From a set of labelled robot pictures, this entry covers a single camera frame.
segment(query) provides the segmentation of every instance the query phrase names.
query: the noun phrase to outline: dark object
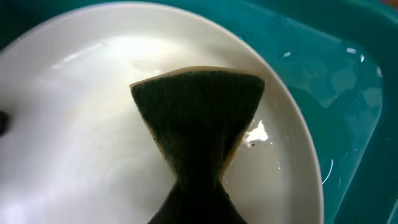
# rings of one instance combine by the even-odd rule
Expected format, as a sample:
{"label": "dark object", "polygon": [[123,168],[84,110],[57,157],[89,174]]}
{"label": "dark object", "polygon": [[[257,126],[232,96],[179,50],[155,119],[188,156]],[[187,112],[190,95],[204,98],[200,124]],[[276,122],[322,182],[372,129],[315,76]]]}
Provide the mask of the dark object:
{"label": "dark object", "polygon": [[0,111],[0,136],[8,130],[9,116],[3,111]]}
{"label": "dark object", "polygon": [[257,110],[264,86],[254,75],[208,70],[133,85],[136,105],[177,175],[149,223],[246,223],[219,178]]}

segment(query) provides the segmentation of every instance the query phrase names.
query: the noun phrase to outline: scrubbing pad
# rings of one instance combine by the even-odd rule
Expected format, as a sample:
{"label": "scrubbing pad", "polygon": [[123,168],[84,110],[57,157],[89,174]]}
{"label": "scrubbing pad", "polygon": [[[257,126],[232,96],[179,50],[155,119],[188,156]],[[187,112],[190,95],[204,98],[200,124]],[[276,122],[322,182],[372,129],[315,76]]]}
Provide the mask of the scrubbing pad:
{"label": "scrubbing pad", "polygon": [[143,120],[177,175],[149,223],[246,223],[219,178],[264,87],[255,75],[225,68],[188,68],[131,85]]}

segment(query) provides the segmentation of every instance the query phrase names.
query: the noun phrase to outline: dark green scouring pad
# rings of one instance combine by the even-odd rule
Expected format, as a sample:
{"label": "dark green scouring pad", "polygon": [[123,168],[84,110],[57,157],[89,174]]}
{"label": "dark green scouring pad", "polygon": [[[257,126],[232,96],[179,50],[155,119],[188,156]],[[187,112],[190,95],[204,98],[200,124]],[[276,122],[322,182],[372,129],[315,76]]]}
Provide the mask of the dark green scouring pad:
{"label": "dark green scouring pad", "polygon": [[177,181],[153,224],[246,223],[219,178],[251,122],[264,80],[235,70],[179,70],[131,85]]}

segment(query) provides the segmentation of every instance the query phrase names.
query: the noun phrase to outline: white plate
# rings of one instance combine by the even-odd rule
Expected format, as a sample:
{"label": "white plate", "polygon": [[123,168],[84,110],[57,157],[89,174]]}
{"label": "white plate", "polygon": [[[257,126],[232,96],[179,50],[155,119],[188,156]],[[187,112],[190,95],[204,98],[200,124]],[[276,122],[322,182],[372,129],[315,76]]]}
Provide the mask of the white plate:
{"label": "white plate", "polygon": [[321,223],[312,139],[268,64],[222,27],[143,3],[69,12],[0,57],[0,223],[146,223],[175,179],[129,84],[211,65],[266,74],[267,87],[224,186],[248,223]]}

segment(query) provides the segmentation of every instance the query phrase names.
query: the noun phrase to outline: plate rim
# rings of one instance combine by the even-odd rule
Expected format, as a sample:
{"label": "plate rim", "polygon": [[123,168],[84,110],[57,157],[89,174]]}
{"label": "plate rim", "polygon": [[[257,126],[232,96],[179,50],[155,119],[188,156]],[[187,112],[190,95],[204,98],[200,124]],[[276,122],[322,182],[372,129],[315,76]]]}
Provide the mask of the plate rim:
{"label": "plate rim", "polygon": [[241,40],[233,32],[231,32],[228,29],[224,28],[223,26],[211,21],[210,19],[207,19],[199,14],[188,11],[186,9],[181,9],[179,7],[169,6],[166,4],[153,3],[153,2],[139,2],[139,1],[138,2],[105,2],[105,3],[99,3],[99,4],[92,4],[92,5],[83,6],[83,7],[79,7],[76,9],[72,9],[72,10],[63,12],[63,13],[53,16],[50,19],[47,19],[46,21],[41,22],[40,24],[29,29],[27,32],[25,32],[21,36],[17,37],[15,40],[13,40],[10,44],[8,44],[5,48],[3,48],[0,51],[0,61],[8,53],[11,53],[13,48],[17,47],[17,45],[19,44],[20,41],[23,41],[24,39],[28,39],[30,36],[33,36],[34,34],[42,32],[43,30],[47,29],[48,27],[56,25],[56,23],[59,21],[67,20],[67,19],[73,18],[75,16],[78,16],[80,14],[84,14],[84,13],[91,12],[91,11],[110,10],[112,8],[116,9],[116,8],[120,8],[120,7],[123,7],[123,8],[126,8],[126,7],[151,7],[151,8],[156,8],[156,9],[160,9],[160,10],[173,11],[175,13],[179,13],[184,16],[191,17],[192,19],[199,20],[209,26],[214,27],[215,29],[218,29],[219,31],[223,32],[230,38],[239,42],[239,44],[241,44],[244,48],[249,50],[249,52],[258,59],[258,61],[260,61],[263,65],[265,65],[267,67],[270,74],[275,78],[276,82],[282,87],[282,90],[287,94],[290,102],[292,103],[294,109],[296,110],[296,113],[298,114],[300,123],[304,128],[305,135],[306,135],[308,143],[310,145],[310,153],[312,155],[312,161],[316,168],[315,173],[316,173],[317,180],[318,180],[317,187],[318,187],[318,191],[319,191],[318,203],[319,203],[319,207],[320,207],[319,223],[323,223],[324,218],[325,218],[325,208],[324,208],[322,176],[321,176],[321,172],[320,172],[320,165],[318,162],[319,160],[318,160],[318,156],[317,156],[317,151],[315,149],[315,145],[313,143],[312,135],[310,133],[310,130],[307,126],[307,122],[305,121],[298,104],[294,100],[294,97],[292,96],[292,94],[290,93],[289,89],[286,87],[285,83],[282,81],[280,76],[278,76],[278,74],[274,71],[274,69],[268,64],[268,62],[265,61],[265,59],[263,59],[263,57],[261,57],[261,55],[259,53],[257,53],[248,43]]}

